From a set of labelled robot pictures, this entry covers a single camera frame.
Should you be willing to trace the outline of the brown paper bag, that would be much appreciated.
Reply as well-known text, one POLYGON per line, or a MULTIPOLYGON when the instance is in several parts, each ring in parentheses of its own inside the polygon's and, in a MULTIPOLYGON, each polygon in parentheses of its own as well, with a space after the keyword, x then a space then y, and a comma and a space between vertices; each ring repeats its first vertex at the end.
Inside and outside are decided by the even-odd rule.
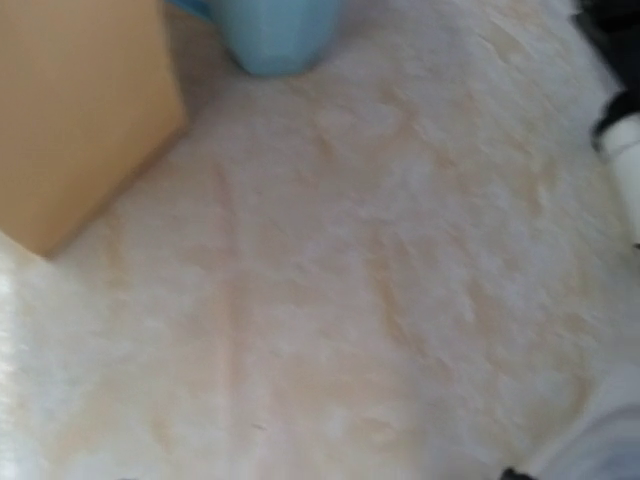
POLYGON ((159 1, 1 5, 1 230, 48 256, 184 130, 159 1))

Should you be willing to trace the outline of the white paper coffee cup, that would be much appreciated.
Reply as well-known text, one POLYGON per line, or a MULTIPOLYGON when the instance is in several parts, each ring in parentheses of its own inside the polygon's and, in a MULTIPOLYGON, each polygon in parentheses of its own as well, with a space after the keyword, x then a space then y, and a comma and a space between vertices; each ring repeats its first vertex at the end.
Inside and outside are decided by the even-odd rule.
POLYGON ((639 248, 639 114, 611 125, 601 137, 609 171, 620 194, 632 245, 639 248))

